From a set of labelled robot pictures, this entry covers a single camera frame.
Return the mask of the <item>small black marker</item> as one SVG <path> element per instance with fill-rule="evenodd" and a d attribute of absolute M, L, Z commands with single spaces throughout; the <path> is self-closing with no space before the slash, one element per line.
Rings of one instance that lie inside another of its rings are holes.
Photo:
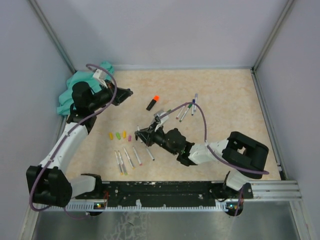
<path fill-rule="evenodd" d="M 149 150 L 149 148 L 148 148 L 148 147 L 145 147 L 145 149 L 146 149 L 148 155 L 150 156 L 151 160 L 154 161 L 155 158 L 154 158 L 153 154 L 151 153 L 151 151 Z"/>

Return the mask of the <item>yellow cap marker pen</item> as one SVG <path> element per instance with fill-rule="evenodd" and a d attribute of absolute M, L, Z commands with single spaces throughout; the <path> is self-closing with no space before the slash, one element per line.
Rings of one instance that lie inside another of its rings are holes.
<path fill-rule="evenodd" d="M 131 168 L 132 168 L 132 169 L 135 169 L 135 165 L 134 165 L 134 163 L 132 162 L 132 159 L 130 158 L 130 155 L 129 155 L 127 149 L 126 149 L 125 147 L 123 147 L 123 150 L 124 150 L 124 153 L 125 153 L 125 155 L 126 155 L 126 157 L 127 157 L 127 160 L 128 160 L 128 162 L 129 162 Z"/>

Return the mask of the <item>black orange highlighter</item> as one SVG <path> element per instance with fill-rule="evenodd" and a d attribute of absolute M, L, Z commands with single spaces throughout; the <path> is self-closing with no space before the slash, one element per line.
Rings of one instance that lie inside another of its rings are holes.
<path fill-rule="evenodd" d="M 157 101 L 159 100 L 159 96 L 158 95 L 155 95 L 154 97 L 153 97 L 153 99 L 150 101 L 150 103 L 148 104 L 148 106 L 146 107 L 146 110 L 147 111 L 150 111 L 153 107 L 154 107 L 154 105 L 157 103 Z"/>

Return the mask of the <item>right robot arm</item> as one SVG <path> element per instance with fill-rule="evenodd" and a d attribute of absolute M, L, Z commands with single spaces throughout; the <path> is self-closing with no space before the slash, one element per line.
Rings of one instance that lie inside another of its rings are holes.
<path fill-rule="evenodd" d="M 187 167 L 217 161 L 231 167 L 223 185 L 223 192 L 229 198 L 235 198 L 247 182 L 269 174 L 265 170 L 269 148 L 238 131 L 211 143 L 189 142 L 177 128 L 164 132 L 162 126 L 157 128 L 154 124 L 137 130 L 134 135 L 147 147 L 156 144 L 177 156 L 176 160 Z"/>

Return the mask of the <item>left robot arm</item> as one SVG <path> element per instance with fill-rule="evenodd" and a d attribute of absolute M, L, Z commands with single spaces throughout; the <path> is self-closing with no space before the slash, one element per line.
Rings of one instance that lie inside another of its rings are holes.
<path fill-rule="evenodd" d="M 95 199 L 103 195 L 104 186 L 99 175 L 83 173 L 68 180 L 66 171 L 77 149 L 93 129 L 97 115 L 111 104 L 120 105 L 131 95 L 133 92 L 129 88 L 117 87 L 111 81 L 107 81 L 97 93 L 84 81 L 72 87 L 73 103 L 62 135 L 46 158 L 26 171 L 32 210 L 37 210 L 35 204 L 43 204 L 45 208 L 64 208 L 72 198 L 82 194 Z"/>

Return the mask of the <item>green cap pen right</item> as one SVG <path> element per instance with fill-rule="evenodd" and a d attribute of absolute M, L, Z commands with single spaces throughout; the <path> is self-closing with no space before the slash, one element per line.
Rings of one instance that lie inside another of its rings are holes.
<path fill-rule="evenodd" d="M 179 119 L 179 122 L 180 122 L 180 123 L 183 121 L 183 119 L 185 118 L 185 116 L 187 115 L 187 113 L 188 113 L 188 111 L 189 111 L 189 109 L 190 109 L 191 107 L 192 107 L 192 103 L 189 104 L 189 105 L 186 107 L 183 115 L 182 115 L 181 118 Z"/>

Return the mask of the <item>lilac cap pen right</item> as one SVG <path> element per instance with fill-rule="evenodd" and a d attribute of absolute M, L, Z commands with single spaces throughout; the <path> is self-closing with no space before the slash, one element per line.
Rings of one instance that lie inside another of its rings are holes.
<path fill-rule="evenodd" d="M 198 100 L 198 93 L 195 94 L 194 96 L 194 103 L 196 104 L 197 103 L 197 100 Z M 195 113 L 196 110 L 197 110 L 197 106 L 196 105 L 193 105 L 193 112 Z"/>

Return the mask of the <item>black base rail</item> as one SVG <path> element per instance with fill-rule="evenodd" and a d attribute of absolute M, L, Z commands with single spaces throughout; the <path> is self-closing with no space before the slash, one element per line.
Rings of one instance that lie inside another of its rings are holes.
<path fill-rule="evenodd" d="M 214 207 L 216 201 L 237 200 L 239 190 L 222 181 L 103 181 L 77 200 L 106 200 L 108 207 Z"/>

